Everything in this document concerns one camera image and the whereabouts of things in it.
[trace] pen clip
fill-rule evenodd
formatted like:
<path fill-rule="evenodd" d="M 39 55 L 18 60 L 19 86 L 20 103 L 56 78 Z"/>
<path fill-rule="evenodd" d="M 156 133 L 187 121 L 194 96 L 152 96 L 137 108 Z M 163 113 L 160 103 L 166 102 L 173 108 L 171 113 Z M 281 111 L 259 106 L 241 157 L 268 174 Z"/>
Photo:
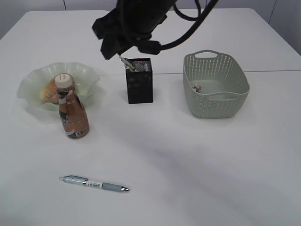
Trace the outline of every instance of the pen clip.
<path fill-rule="evenodd" d="M 82 177 L 78 177 L 78 176 L 74 176 L 74 175 L 69 175 L 69 176 L 67 176 L 67 177 L 69 177 L 69 178 L 71 178 L 71 179 L 89 180 L 88 178 L 82 178 Z"/>

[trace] basket handle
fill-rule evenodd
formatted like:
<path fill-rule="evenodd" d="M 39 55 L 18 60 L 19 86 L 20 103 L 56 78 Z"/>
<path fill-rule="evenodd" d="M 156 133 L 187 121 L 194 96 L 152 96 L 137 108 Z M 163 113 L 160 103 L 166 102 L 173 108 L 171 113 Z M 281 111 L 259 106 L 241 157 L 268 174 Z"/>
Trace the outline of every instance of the basket handle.
<path fill-rule="evenodd" d="M 224 96 L 229 96 L 229 98 L 227 99 L 219 99 L 219 98 L 215 98 L 215 99 L 212 99 L 212 97 L 214 96 L 218 96 L 218 95 L 224 95 Z M 219 93 L 212 93 L 212 94 L 207 94 L 206 95 L 208 99 L 214 101 L 214 100 L 217 100 L 217 101 L 233 101 L 233 100 L 236 100 L 238 99 L 239 97 L 241 97 L 240 94 L 237 94 L 237 93 L 232 93 L 232 92 L 219 92 Z"/>
<path fill-rule="evenodd" d="M 207 57 L 208 59 L 214 59 L 214 58 L 217 58 L 219 55 L 221 55 L 219 52 L 216 52 L 216 51 L 213 51 L 213 50 L 202 50 L 202 51 L 192 53 L 191 55 L 193 55 L 195 58 L 198 58 L 196 55 L 200 54 L 200 53 L 214 53 L 214 54 L 216 54 L 215 57 Z"/>

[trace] brown bottle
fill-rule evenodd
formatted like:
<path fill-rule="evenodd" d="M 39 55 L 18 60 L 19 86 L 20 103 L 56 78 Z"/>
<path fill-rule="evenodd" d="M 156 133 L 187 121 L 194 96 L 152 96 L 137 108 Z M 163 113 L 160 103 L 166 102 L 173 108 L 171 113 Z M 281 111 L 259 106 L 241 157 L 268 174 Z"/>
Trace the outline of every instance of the brown bottle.
<path fill-rule="evenodd" d="M 69 74 L 55 77 L 59 95 L 59 114 L 69 138 L 84 137 L 90 130 L 86 110 L 75 94 L 73 79 Z"/>

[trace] basket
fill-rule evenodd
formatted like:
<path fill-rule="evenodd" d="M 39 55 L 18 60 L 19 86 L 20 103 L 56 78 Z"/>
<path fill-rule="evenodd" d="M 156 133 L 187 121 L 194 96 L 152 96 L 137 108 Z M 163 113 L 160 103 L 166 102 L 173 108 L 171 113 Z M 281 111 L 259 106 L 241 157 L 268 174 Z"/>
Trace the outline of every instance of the basket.
<path fill-rule="evenodd" d="M 198 58 L 213 53 L 216 57 Z M 236 60 L 230 55 L 204 50 L 184 58 L 184 91 L 191 112 L 200 118 L 234 116 L 248 96 L 250 87 Z M 195 84 L 201 87 L 196 91 Z"/>

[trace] pen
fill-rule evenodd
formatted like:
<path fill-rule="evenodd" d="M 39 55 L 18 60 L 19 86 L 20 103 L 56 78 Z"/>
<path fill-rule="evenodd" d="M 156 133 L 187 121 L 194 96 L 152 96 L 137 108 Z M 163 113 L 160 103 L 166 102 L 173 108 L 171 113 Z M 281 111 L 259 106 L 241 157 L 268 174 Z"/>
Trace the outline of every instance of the pen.
<path fill-rule="evenodd" d="M 126 65 L 131 72 L 138 72 L 137 68 L 135 68 L 135 66 L 132 63 L 130 63 L 127 58 L 123 58 L 122 56 L 119 56 L 119 58 L 121 62 L 123 62 L 124 65 Z"/>
<path fill-rule="evenodd" d="M 77 177 L 77 176 L 65 176 L 65 177 L 60 177 L 59 178 L 61 181 L 70 183 L 70 184 L 75 184 L 75 185 L 82 185 L 82 186 L 87 186 L 87 187 L 95 187 L 103 190 L 108 190 L 108 191 L 114 191 L 114 192 L 129 192 L 130 189 L 124 186 L 120 185 L 114 185 L 114 184 L 109 184 L 109 183 L 100 183 L 100 182 L 95 182 L 91 181 L 88 178 L 82 178 L 82 177 Z"/>

